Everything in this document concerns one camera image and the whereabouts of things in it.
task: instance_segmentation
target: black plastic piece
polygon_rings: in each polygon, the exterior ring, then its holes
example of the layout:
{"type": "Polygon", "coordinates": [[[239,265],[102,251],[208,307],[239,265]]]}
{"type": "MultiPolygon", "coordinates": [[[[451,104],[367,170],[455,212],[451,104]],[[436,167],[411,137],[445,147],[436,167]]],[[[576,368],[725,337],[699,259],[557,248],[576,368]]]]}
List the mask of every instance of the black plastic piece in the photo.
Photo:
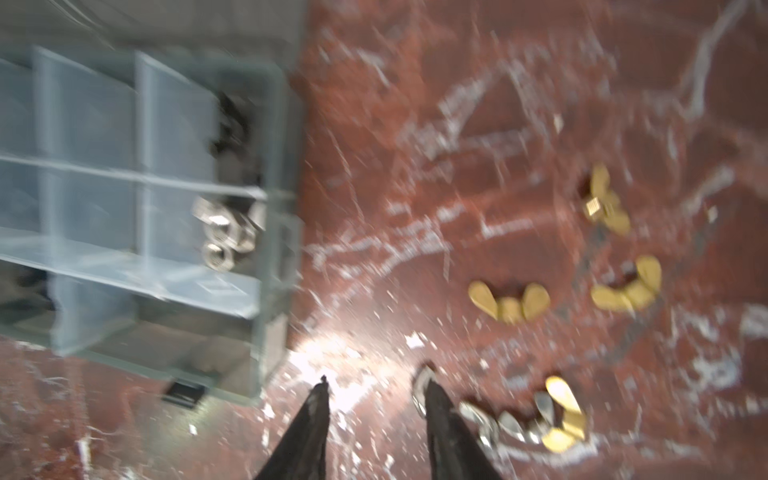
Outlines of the black plastic piece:
{"type": "Polygon", "coordinates": [[[328,382],[315,385],[256,480],[325,480],[328,382]]]}
{"type": "Polygon", "coordinates": [[[246,115],[224,93],[219,93],[219,138],[210,144],[211,153],[218,157],[225,151],[239,151],[250,139],[250,124],[246,115]]]}
{"type": "Polygon", "coordinates": [[[432,480],[502,480],[445,390],[430,382],[425,399],[432,480]]]}
{"type": "Polygon", "coordinates": [[[200,403],[206,391],[207,389],[202,385],[174,382],[163,395],[163,401],[192,410],[200,403]]]}

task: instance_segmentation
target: white scratch mark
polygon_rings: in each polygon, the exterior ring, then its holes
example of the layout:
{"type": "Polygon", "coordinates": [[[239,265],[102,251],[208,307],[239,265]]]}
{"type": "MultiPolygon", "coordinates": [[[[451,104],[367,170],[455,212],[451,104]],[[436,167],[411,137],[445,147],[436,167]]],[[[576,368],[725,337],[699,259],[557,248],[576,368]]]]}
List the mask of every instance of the white scratch mark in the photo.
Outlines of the white scratch mark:
{"type": "Polygon", "coordinates": [[[702,456],[701,450],[698,447],[694,447],[692,445],[681,445],[680,443],[672,442],[671,440],[664,440],[664,446],[667,447],[668,450],[672,451],[675,455],[681,457],[702,456]]]}
{"type": "Polygon", "coordinates": [[[88,480],[91,471],[91,434],[78,440],[78,453],[80,454],[80,464],[83,467],[83,478],[88,480]]]}
{"type": "Polygon", "coordinates": [[[747,305],[741,315],[739,332],[747,338],[768,338],[768,307],[747,305]]]}
{"type": "Polygon", "coordinates": [[[378,55],[374,55],[370,53],[369,51],[362,50],[361,48],[356,48],[355,53],[357,53],[357,58],[362,60],[362,62],[366,65],[368,65],[370,68],[373,68],[373,70],[379,75],[379,80],[384,84],[384,86],[389,86],[389,79],[384,75],[384,72],[382,71],[382,67],[385,66],[385,62],[382,60],[381,57],[378,55]]]}
{"type": "Polygon", "coordinates": [[[707,210],[707,221],[709,223],[715,223],[715,220],[717,220],[717,207],[712,207],[707,210]]]}
{"type": "Polygon", "coordinates": [[[125,467],[120,472],[120,478],[118,480],[138,480],[138,475],[133,471],[131,467],[125,467]]]}
{"type": "Polygon", "coordinates": [[[406,345],[411,349],[420,349],[424,346],[424,342],[419,338],[419,334],[414,332],[411,336],[404,336],[406,338],[406,345]]]}
{"type": "Polygon", "coordinates": [[[342,164],[344,165],[344,171],[346,173],[346,180],[349,184],[349,192],[352,195],[352,202],[355,204],[355,208],[357,209],[357,217],[360,219],[360,221],[364,222],[366,221],[365,215],[362,214],[362,209],[360,208],[360,204],[357,202],[357,191],[355,190],[355,186],[352,183],[352,170],[349,168],[349,162],[346,161],[346,156],[344,155],[344,152],[341,151],[341,147],[339,146],[339,142],[336,139],[336,135],[333,134],[333,132],[330,130],[330,128],[326,128],[328,131],[328,135],[331,138],[331,141],[333,142],[333,147],[336,149],[336,152],[338,152],[339,157],[341,158],[342,164]]]}
{"type": "Polygon", "coordinates": [[[35,345],[34,343],[30,342],[22,342],[21,340],[17,340],[15,344],[17,347],[23,348],[24,350],[32,350],[36,352],[47,350],[44,346],[35,345]]]}
{"type": "Polygon", "coordinates": [[[696,58],[691,69],[685,74],[684,83],[691,83],[690,105],[687,116],[689,119],[698,118],[704,113],[704,92],[707,89],[707,78],[712,68],[712,56],[717,44],[746,12],[752,0],[735,0],[731,2],[717,18],[712,28],[701,35],[696,50],[696,58]]]}
{"type": "Polygon", "coordinates": [[[410,215],[411,206],[401,202],[387,202],[386,211],[388,214],[392,216],[400,215],[400,214],[410,215]]]}
{"type": "Polygon", "coordinates": [[[375,384],[376,377],[365,375],[361,383],[350,383],[346,387],[334,386],[330,408],[341,413],[351,412],[375,384]]]}
{"type": "Polygon", "coordinates": [[[264,409],[262,410],[262,412],[264,412],[264,417],[266,417],[268,419],[275,418],[275,411],[272,410],[272,406],[269,403],[267,403],[264,406],[264,409]]]}
{"type": "Polygon", "coordinates": [[[552,118],[552,124],[554,125],[554,131],[558,134],[563,131],[563,127],[565,126],[565,122],[563,122],[563,116],[560,114],[556,114],[552,118]]]}
{"type": "Polygon", "coordinates": [[[708,360],[698,357],[692,366],[696,370],[697,379],[685,375],[685,381],[691,388],[689,397],[698,400],[698,395],[708,389],[723,390],[736,385],[741,378],[741,356],[733,349],[730,355],[718,360],[708,360]]]}
{"type": "Polygon", "coordinates": [[[437,219],[440,220],[440,223],[448,223],[456,220],[459,214],[465,211],[466,208],[464,207],[464,204],[456,202],[452,207],[440,207],[435,212],[435,215],[437,216],[437,219]]]}
{"type": "Polygon", "coordinates": [[[711,177],[709,177],[696,192],[683,202],[683,212],[692,217],[701,210],[701,204],[704,199],[710,195],[714,195],[717,192],[730,187],[736,180],[736,174],[731,167],[721,167],[711,177]]]}
{"type": "Polygon", "coordinates": [[[498,225],[488,225],[485,218],[480,223],[482,237],[486,240],[500,235],[521,230],[530,230],[533,228],[533,221],[530,218],[518,218],[509,222],[499,223],[498,225]]]}
{"type": "Polygon", "coordinates": [[[451,250],[446,250],[442,254],[442,277],[445,281],[449,281],[451,273],[451,250]]]}
{"type": "Polygon", "coordinates": [[[395,459],[391,455],[386,456],[386,461],[384,462],[384,472],[389,476],[389,480],[397,480],[397,477],[395,477],[392,472],[392,465],[395,464],[395,459]]]}
{"type": "Polygon", "coordinates": [[[674,307],[670,315],[670,332],[672,337],[667,341],[667,345],[670,347],[677,345],[680,339],[680,331],[685,330],[689,325],[698,330],[704,339],[712,343],[715,343],[720,338],[720,331],[712,325],[707,316],[697,315],[680,306],[674,307]]]}
{"type": "Polygon", "coordinates": [[[643,406],[638,404],[637,405],[637,414],[634,417],[634,429],[632,430],[632,435],[637,437],[640,435],[640,427],[643,424],[643,406]]]}

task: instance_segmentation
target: small metal part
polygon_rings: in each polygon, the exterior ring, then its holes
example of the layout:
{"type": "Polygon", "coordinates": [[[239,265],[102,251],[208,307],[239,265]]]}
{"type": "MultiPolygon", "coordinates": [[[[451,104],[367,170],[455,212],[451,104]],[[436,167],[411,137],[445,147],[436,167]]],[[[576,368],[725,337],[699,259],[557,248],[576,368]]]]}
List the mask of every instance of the small metal part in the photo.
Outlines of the small metal part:
{"type": "Polygon", "coordinates": [[[584,213],[593,222],[600,220],[605,215],[603,206],[597,197],[591,198],[584,203],[584,213]]]}
{"type": "Polygon", "coordinates": [[[416,407],[416,410],[419,411],[419,414],[423,419],[427,418],[425,397],[427,386],[430,382],[436,381],[436,378],[437,377],[435,375],[435,371],[428,366],[424,366],[424,368],[422,368],[419,374],[416,376],[416,380],[413,381],[411,399],[413,400],[413,405],[416,407]]]}
{"type": "Polygon", "coordinates": [[[203,245],[203,261],[217,272],[228,272],[235,266],[234,252],[213,242],[203,245]]]}
{"type": "Polygon", "coordinates": [[[235,264],[235,252],[249,253],[256,248],[260,231],[266,223],[266,204],[254,202],[248,215],[217,202],[198,197],[192,214],[204,223],[209,242],[203,246],[203,259],[210,268],[223,272],[235,264]]]}
{"type": "Polygon", "coordinates": [[[565,380],[559,376],[551,376],[547,379],[546,385],[549,395],[554,401],[562,405],[564,409],[571,410],[572,412],[581,411],[581,407],[579,407],[571,387],[565,380]]]}
{"type": "Polygon", "coordinates": [[[602,222],[610,231],[627,235],[631,228],[629,215],[621,207],[621,199],[610,189],[611,175],[603,164],[595,165],[590,180],[590,196],[584,200],[584,215],[592,222],[602,222]]]}
{"type": "Polygon", "coordinates": [[[541,315],[550,304],[549,292],[538,283],[529,283],[525,287],[522,299],[523,316],[530,321],[541,315]]]}
{"type": "Polygon", "coordinates": [[[257,229],[266,229],[266,202],[253,202],[248,209],[248,218],[257,229]]]}
{"type": "Polygon", "coordinates": [[[624,296],[631,303],[631,311],[640,311],[651,305],[656,300],[656,292],[651,290],[643,280],[637,279],[623,290],[624,296]]]}
{"type": "Polygon", "coordinates": [[[163,401],[192,410],[200,403],[206,390],[202,385],[174,382],[163,395],[163,401]]]}
{"type": "Polygon", "coordinates": [[[510,296],[498,299],[498,320],[511,325],[523,320],[523,307],[520,300],[510,296]]]}
{"type": "Polygon", "coordinates": [[[469,299],[475,306],[494,319],[498,319],[498,304],[496,299],[493,298],[493,293],[491,293],[488,285],[480,281],[474,281],[469,284],[468,293],[469,299]]]}
{"type": "Polygon", "coordinates": [[[612,289],[605,285],[595,285],[590,291],[592,303],[601,309],[610,312],[629,312],[632,310],[632,303],[624,292],[612,289]]]}
{"type": "Polygon", "coordinates": [[[219,93],[219,112],[219,137],[210,142],[210,153],[215,157],[242,149],[250,136],[246,114],[224,93],[219,93]]]}
{"type": "Polygon", "coordinates": [[[648,288],[658,293],[661,290],[661,263],[651,255],[640,255],[634,261],[637,276],[648,288]]]}
{"type": "Polygon", "coordinates": [[[547,423],[546,420],[531,420],[525,428],[525,441],[538,445],[541,443],[541,439],[544,438],[550,430],[552,430],[552,425],[547,423]]]}
{"type": "Polygon", "coordinates": [[[536,392],[533,395],[533,400],[536,403],[538,412],[541,413],[541,417],[550,425],[554,425],[554,402],[552,397],[546,392],[536,392]]]}
{"type": "Polygon", "coordinates": [[[487,449],[494,449],[498,443],[498,423],[488,413],[469,402],[458,404],[458,413],[478,426],[480,444],[487,449]]]}
{"type": "Polygon", "coordinates": [[[513,439],[527,442],[523,426],[520,425],[520,422],[511,413],[502,412],[502,414],[498,416],[498,426],[513,439]]]}
{"type": "Polygon", "coordinates": [[[541,437],[541,443],[544,444],[547,450],[554,453],[565,452],[570,447],[576,445],[577,442],[578,439],[576,437],[563,429],[552,429],[547,435],[541,437]]]}
{"type": "Polygon", "coordinates": [[[563,430],[579,440],[587,438],[587,417],[581,412],[563,412],[563,430]]]}

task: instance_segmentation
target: plastic divider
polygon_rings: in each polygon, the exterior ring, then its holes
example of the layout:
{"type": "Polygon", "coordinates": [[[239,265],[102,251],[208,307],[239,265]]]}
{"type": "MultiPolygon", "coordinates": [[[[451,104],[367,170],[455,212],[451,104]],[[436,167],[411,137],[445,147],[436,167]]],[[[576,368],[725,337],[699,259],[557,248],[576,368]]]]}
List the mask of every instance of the plastic divider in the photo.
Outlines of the plastic divider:
{"type": "Polygon", "coordinates": [[[51,346],[58,355],[75,353],[135,323],[130,291],[61,275],[52,276],[49,285],[57,306],[51,346]]]}
{"type": "Polygon", "coordinates": [[[32,71],[0,60],[0,153],[28,156],[35,152],[32,71]]]}
{"type": "Polygon", "coordinates": [[[75,172],[46,174],[52,265],[93,280],[139,286],[137,185],[75,172]]]}
{"type": "Polygon", "coordinates": [[[41,232],[38,168],[0,162],[0,258],[29,266],[50,263],[41,232]]]}
{"type": "Polygon", "coordinates": [[[42,153],[105,170],[135,170],[135,92],[44,48],[35,50],[42,153]]]}
{"type": "Polygon", "coordinates": [[[219,135],[216,95],[137,54],[141,160],[149,174],[216,183],[210,142],[219,135]]]}

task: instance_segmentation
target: clear plastic storage box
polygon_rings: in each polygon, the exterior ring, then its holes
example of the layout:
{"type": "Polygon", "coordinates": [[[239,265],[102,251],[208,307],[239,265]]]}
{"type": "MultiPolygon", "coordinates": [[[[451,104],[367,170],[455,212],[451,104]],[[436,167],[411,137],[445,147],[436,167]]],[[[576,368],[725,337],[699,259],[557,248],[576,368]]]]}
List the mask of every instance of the clear plastic storage box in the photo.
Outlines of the clear plastic storage box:
{"type": "Polygon", "coordinates": [[[257,396],[284,351],[301,255],[302,108],[281,68],[82,48],[0,57],[0,260],[49,272],[55,302],[0,308],[0,333],[257,396]],[[253,105],[258,185],[222,176],[210,152],[220,92],[253,105]],[[256,249],[231,271],[202,261],[198,197],[266,202],[256,249]]]}

